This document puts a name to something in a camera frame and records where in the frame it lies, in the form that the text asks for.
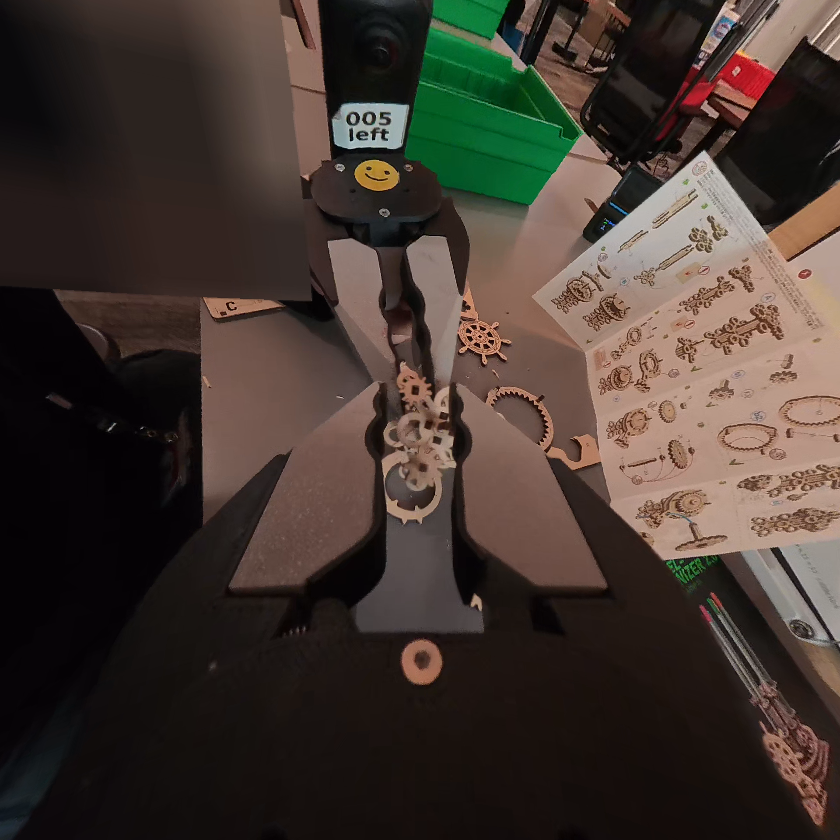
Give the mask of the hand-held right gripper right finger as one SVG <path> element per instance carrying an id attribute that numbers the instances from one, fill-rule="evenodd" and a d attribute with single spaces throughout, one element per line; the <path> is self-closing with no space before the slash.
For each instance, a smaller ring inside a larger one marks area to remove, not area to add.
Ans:
<path id="1" fill-rule="evenodd" d="M 495 585 L 530 595 L 607 591 L 541 448 L 463 385 L 454 385 L 453 563 L 458 593 L 490 602 Z"/>

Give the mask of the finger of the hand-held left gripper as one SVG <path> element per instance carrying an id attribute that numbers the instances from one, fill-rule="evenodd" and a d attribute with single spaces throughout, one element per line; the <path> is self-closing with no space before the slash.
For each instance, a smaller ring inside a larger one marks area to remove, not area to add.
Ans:
<path id="1" fill-rule="evenodd" d="M 452 380 L 461 293 L 443 236 L 423 236 L 406 247 L 402 260 L 402 303 L 410 318 L 402 360 L 434 392 Z"/>
<path id="2" fill-rule="evenodd" d="M 383 310 L 381 263 L 375 249 L 353 238 L 329 242 L 337 304 L 332 308 L 342 331 L 375 382 L 396 388 L 400 352 L 411 346 L 413 317 L 404 301 Z"/>

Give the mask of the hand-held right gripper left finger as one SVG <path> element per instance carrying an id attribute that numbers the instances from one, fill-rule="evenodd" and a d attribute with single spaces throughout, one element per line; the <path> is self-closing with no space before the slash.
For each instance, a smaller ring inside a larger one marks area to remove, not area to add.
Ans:
<path id="1" fill-rule="evenodd" d="M 385 570 L 385 387 L 369 385 L 288 455 L 228 585 L 352 606 Z"/>

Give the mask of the wooden gear model assembly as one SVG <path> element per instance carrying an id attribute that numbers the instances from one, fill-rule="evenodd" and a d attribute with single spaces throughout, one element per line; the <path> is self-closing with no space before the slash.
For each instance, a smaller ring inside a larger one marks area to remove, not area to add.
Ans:
<path id="1" fill-rule="evenodd" d="M 443 471 L 456 466 L 450 389 L 433 393 L 419 373 L 401 362 L 395 379 L 403 414 L 389 422 L 385 444 L 397 455 L 397 466 L 412 491 L 431 488 Z"/>

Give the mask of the black model kit box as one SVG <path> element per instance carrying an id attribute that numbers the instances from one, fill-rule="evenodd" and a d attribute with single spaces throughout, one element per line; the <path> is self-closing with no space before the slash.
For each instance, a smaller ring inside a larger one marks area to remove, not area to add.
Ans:
<path id="1" fill-rule="evenodd" d="M 719 555 L 667 560 L 734 674 L 759 745 L 822 838 L 839 838 L 838 720 Z"/>

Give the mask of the wooden ship wheel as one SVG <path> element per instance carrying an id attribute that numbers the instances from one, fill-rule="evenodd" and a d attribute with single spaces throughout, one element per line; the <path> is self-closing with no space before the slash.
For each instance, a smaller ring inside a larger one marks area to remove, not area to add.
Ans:
<path id="1" fill-rule="evenodd" d="M 511 344 L 498 332 L 499 322 L 485 322 L 480 319 L 462 319 L 458 326 L 458 355 L 472 354 L 481 366 L 487 367 L 489 360 L 508 362 L 504 348 Z"/>

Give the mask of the green plastic storage bin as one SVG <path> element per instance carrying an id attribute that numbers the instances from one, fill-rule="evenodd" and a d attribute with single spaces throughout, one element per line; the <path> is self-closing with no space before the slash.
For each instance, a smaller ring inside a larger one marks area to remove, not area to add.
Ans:
<path id="1" fill-rule="evenodd" d="M 530 205 L 582 133 L 535 69 L 429 30 L 405 154 L 441 186 Z"/>
<path id="2" fill-rule="evenodd" d="M 508 1 L 433 1 L 434 17 L 485 39 L 493 39 Z"/>

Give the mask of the black handheld device with screen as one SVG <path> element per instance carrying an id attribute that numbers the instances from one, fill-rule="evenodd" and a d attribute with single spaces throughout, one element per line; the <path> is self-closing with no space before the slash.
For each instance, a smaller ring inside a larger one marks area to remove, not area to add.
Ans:
<path id="1" fill-rule="evenodd" d="M 644 167 L 629 167 L 602 204 L 595 205 L 591 199 L 586 199 L 592 210 L 592 217 L 584 227 L 583 238 L 591 244 L 596 242 L 653 195 L 660 186 L 662 181 Z"/>

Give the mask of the folded paper instruction sheet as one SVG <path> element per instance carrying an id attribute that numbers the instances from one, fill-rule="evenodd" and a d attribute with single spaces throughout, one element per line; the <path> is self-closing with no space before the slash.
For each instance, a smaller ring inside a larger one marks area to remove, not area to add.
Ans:
<path id="1" fill-rule="evenodd" d="M 664 560 L 838 539 L 838 331 L 707 153 L 533 299 L 584 353 L 612 508 Z"/>

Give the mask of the black office chair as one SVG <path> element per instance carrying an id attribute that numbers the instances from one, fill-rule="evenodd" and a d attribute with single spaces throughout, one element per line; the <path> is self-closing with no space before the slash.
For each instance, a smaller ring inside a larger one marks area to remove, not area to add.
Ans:
<path id="1" fill-rule="evenodd" d="M 722 1 L 639 2 L 612 63 L 581 109 L 584 132 L 613 166 L 655 148 L 669 107 L 719 16 Z"/>
<path id="2" fill-rule="evenodd" d="M 838 182 L 839 62 L 804 38 L 715 157 L 772 229 Z"/>

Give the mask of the white task card sign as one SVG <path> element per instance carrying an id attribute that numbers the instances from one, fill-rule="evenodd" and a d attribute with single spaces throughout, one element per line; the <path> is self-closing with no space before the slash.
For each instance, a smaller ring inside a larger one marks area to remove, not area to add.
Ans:
<path id="1" fill-rule="evenodd" d="M 795 257 L 797 278 L 839 329 L 839 233 Z M 742 553 L 787 630 L 812 646 L 839 645 L 839 542 L 821 541 Z"/>

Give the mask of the red crate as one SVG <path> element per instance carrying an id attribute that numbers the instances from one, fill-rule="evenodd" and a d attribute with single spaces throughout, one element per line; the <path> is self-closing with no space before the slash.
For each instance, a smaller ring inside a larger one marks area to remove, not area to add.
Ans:
<path id="1" fill-rule="evenodd" d="M 714 80 L 700 79 L 686 95 L 679 109 L 686 113 L 699 111 L 709 96 L 747 107 L 762 97 L 775 76 L 774 70 L 738 52 Z"/>

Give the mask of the lettered wooden offcut frame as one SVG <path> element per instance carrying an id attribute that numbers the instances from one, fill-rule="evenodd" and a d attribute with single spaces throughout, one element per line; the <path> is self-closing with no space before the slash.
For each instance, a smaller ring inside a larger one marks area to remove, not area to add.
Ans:
<path id="1" fill-rule="evenodd" d="M 209 316 L 216 322 L 244 319 L 260 313 L 281 310 L 286 305 L 280 301 L 252 298 L 204 297 L 203 303 Z"/>

